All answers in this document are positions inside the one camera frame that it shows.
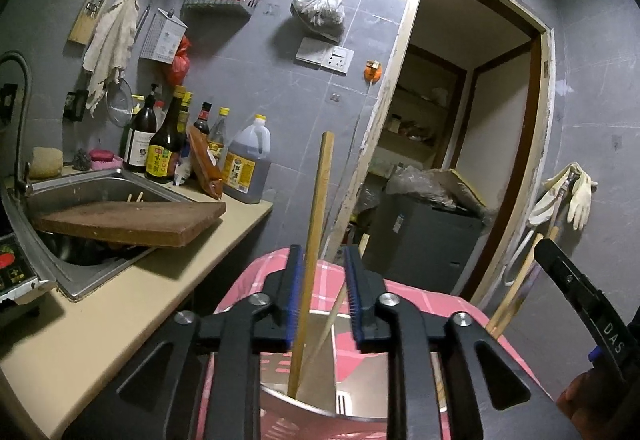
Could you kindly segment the right hand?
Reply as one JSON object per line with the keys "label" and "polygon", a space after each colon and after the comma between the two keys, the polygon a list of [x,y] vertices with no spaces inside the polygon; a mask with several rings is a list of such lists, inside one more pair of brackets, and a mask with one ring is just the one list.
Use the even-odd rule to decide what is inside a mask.
{"label": "right hand", "polygon": [[639,390],[604,371],[578,375],[556,405],[583,439],[639,438]]}

